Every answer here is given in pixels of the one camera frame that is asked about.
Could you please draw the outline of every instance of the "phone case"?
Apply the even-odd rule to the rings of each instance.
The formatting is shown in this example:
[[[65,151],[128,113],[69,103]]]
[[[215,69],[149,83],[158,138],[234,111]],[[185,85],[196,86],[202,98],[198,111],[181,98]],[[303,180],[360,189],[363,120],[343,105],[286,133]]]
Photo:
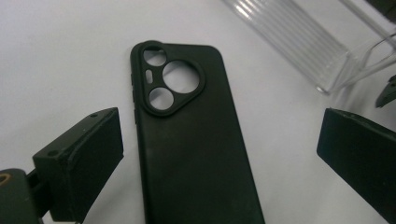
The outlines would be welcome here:
[[[164,51],[163,65],[145,61],[144,51],[151,49]],[[166,86],[163,69],[173,61],[197,70],[195,91]],[[220,53],[209,46],[148,41],[133,48],[131,64],[146,222],[264,223]],[[170,108],[150,104],[156,88],[172,92]]]

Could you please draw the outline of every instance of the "white background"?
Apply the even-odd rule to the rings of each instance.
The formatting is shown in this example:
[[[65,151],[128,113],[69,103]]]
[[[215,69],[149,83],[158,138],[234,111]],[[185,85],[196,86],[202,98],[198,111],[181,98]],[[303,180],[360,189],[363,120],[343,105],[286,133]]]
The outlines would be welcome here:
[[[336,12],[322,19],[345,24]],[[387,223],[316,148],[330,106],[396,130],[396,103],[375,108],[395,67],[321,95],[213,0],[0,1],[0,170],[30,172],[38,150],[92,112],[116,106],[125,157],[84,223],[143,224],[129,55],[150,39],[221,52],[268,224]]]

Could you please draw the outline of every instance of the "screw hole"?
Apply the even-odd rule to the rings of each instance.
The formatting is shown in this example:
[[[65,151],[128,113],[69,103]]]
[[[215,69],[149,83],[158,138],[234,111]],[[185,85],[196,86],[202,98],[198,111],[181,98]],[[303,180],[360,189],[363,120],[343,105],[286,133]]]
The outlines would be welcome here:
[[[0,174],[0,186],[6,184],[10,178],[10,174]]]
[[[47,155],[53,157],[53,156],[58,155],[58,153],[59,153],[59,151],[53,150],[53,151],[49,152]]]

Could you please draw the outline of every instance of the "clear acrylic stand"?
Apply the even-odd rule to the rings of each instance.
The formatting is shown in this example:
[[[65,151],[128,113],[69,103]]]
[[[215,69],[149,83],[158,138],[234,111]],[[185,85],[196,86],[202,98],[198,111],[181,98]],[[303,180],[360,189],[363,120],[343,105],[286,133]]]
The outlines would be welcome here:
[[[331,93],[396,62],[396,41],[350,0],[340,2],[381,38],[364,50],[350,50],[293,0],[223,0],[240,18],[304,74],[318,91]],[[390,54],[368,64],[383,43]]]

